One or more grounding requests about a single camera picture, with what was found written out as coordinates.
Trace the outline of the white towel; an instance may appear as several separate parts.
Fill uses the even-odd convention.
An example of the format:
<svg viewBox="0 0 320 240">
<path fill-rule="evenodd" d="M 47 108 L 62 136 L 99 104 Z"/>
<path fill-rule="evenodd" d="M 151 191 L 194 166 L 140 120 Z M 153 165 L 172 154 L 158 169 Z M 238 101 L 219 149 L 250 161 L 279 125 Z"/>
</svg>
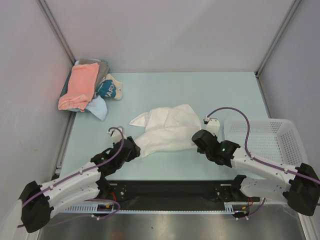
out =
<svg viewBox="0 0 320 240">
<path fill-rule="evenodd" d="M 132 119 L 129 125 L 144 127 L 144 133 L 135 140 L 142 158 L 155 152 L 195 148 L 192 136 L 202 127 L 189 104 L 154 108 Z"/>
</svg>

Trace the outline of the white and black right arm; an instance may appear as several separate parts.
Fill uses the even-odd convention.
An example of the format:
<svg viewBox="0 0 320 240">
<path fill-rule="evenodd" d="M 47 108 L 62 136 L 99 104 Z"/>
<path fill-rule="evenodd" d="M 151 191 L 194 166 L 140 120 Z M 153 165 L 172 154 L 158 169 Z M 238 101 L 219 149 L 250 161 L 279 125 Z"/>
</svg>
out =
<svg viewBox="0 0 320 240">
<path fill-rule="evenodd" d="M 191 140 L 197 146 L 197 151 L 209 161 L 259 176 L 259 179 L 237 176 L 230 188 L 234 200 L 266 198 L 286 202 L 302 215 L 314 215 L 320 199 L 320 179 L 310 165 L 301 163 L 300 166 L 294 166 L 266 158 L 257 159 L 239 144 L 228 140 L 219 142 L 217 136 L 204 129 L 196 132 Z"/>
</svg>

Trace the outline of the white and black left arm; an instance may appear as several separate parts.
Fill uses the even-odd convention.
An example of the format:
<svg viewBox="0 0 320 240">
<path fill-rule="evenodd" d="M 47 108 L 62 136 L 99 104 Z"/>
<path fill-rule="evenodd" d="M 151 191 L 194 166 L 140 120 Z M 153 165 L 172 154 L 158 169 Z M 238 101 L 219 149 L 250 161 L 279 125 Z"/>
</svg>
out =
<svg viewBox="0 0 320 240">
<path fill-rule="evenodd" d="M 128 136 L 65 177 L 45 183 L 29 182 L 19 197 L 22 201 L 20 226 L 28 233 L 36 232 L 61 211 L 88 200 L 112 200 L 119 210 L 116 194 L 106 177 L 140 153 L 140 147 Z"/>
</svg>

